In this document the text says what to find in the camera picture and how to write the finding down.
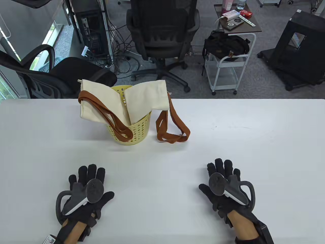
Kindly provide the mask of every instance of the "bag handle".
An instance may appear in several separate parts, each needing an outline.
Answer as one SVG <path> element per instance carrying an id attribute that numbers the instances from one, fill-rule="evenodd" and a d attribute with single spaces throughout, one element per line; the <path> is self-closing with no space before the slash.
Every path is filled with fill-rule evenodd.
<path id="1" fill-rule="evenodd" d="M 167 133 L 168 111 L 162 111 L 158 119 L 156 120 L 157 138 L 160 141 L 166 141 L 171 144 L 175 142 L 185 142 L 188 140 L 188 137 L 191 132 L 188 129 L 188 127 L 184 124 L 184 122 L 177 115 L 172 100 L 170 99 L 168 93 L 167 95 L 169 99 L 170 116 L 172 117 L 172 121 L 174 122 L 174 124 L 181 130 L 182 134 L 174 135 L 174 134 Z"/>
<path id="2" fill-rule="evenodd" d="M 122 142 L 128 142 L 133 138 L 133 132 L 126 125 L 124 125 L 120 119 L 112 111 L 110 111 L 96 96 L 88 91 L 81 91 L 79 93 L 78 102 L 81 103 L 81 101 L 87 101 L 97 109 L 97 111 L 112 127 L 117 139 Z M 107 114 L 112 117 L 114 124 L 109 119 Z"/>

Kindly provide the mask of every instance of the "yellow plastic basket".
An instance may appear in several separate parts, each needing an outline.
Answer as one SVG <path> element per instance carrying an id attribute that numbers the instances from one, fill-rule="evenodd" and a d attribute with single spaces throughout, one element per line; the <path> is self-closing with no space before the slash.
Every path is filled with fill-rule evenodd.
<path id="1" fill-rule="evenodd" d="M 120 94 L 120 97 L 121 97 L 122 102 L 124 103 L 124 106 L 126 106 L 124 91 L 126 89 L 128 89 L 129 87 L 131 87 L 131 86 L 123 85 L 123 86 L 112 87 L 112 89 L 114 89 L 115 91 L 117 91 Z M 127 146 L 134 145 L 134 144 L 137 144 L 137 143 L 143 141 L 143 139 L 145 139 L 145 137 L 147 136 L 148 130 L 149 130 L 149 124 L 150 124 L 150 117 L 151 117 L 151 112 L 149 114 L 147 114 L 146 116 L 144 116 L 142 118 L 142 120 L 140 120 L 139 122 L 135 123 L 134 125 L 128 126 L 128 128 L 133 132 L 133 138 L 128 142 L 122 142 L 119 139 L 117 139 L 114 134 L 114 131 L 110 125 L 107 125 L 107 129 L 108 129 L 109 133 L 112 135 L 112 137 L 115 139 L 115 141 L 117 141 L 118 143 L 120 143 L 122 145 L 127 145 Z"/>

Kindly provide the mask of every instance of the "ruler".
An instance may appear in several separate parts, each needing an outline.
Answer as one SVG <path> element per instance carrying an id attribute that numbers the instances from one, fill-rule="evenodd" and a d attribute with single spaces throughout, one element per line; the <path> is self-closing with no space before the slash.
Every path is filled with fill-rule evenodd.
<path id="1" fill-rule="evenodd" d="M 252 22 L 250 22 L 248 19 L 246 19 L 245 17 L 243 17 L 242 15 L 239 15 L 239 18 L 241 18 L 243 21 L 245 21 L 246 23 L 248 23 L 249 25 L 251 25 L 252 27 L 255 27 L 256 25 Z"/>

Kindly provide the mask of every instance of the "pink bottle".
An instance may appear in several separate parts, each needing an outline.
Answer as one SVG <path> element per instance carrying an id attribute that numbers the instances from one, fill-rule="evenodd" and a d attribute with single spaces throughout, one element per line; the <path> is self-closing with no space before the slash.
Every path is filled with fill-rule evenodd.
<path id="1" fill-rule="evenodd" d="M 232 3 L 234 2 L 234 0 L 223 0 L 222 1 L 222 14 L 229 12 L 231 10 L 232 7 Z"/>

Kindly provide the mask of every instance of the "black glove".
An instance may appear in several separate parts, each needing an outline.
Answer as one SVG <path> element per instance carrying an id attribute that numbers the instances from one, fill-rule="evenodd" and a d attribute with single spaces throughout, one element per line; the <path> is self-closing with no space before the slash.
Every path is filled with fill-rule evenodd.
<path id="1" fill-rule="evenodd" d="M 209 163 L 207 165 L 207 167 L 208 167 L 209 176 L 211 176 L 213 173 L 217 172 L 217 173 L 222 174 L 227 179 L 230 175 L 234 174 L 237 176 L 238 181 L 241 180 L 240 179 L 241 178 L 240 170 L 239 169 L 233 170 L 232 162 L 230 160 L 225 160 L 225 167 L 224 167 L 222 159 L 217 158 L 215 160 L 215 165 L 213 163 Z M 224 195 L 217 196 L 217 195 L 213 194 L 213 192 L 210 190 L 210 187 L 205 184 L 200 184 L 199 189 L 208 197 L 208 199 L 212 203 L 212 209 L 214 211 L 218 210 L 219 216 L 221 218 L 224 218 L 225 222 L 227 224 L 230 223 L 229 219 L 227 218 L 228 213 L 230 213 L 233 210 L 238 210 L 242 207 L 248 208 L 248 206 L 243 206 L 229 197 L 226 197 Z"/>
<path id="2" fill-rule="evenodd" d="M 105 169 L 98 168 L 95 164 L 91 164 L 88 166 L 81 166 L 78 170 L 79 179 L 78 183 L 81 183 L 83 186 L 86 186 L 87 183 L 91 179 L 99 179 L 102 183 L 104 183 L 105 179 Z M 72 190 L 72 186 L 74 183 L 77 182 L 77 177 L 73 174 L 69 176 L 69 183 L 70 183 L 70 190 Z M 102 198 L 96 203 L 87 203 L 86 205 L 82 205 L 76 211 L 69 215 L 61 214 L 58 217 L 60 224 L 63 224 L 66 219 L 68 219 L 68 223 L 76 224 L 78 221 L 87 224 L 86 229 L 84 230 L 83 234 L 81 235 L 79 241 L 83 241 L 85 236 L 90 234 L 90 227 L 93 227 L 97 222 L 96 219 L 100 219 L 101 217 L 101 209 L 103 206 L 112 198 L 114 197 L 114 192 L 106 192 L 103 194 Z"/>

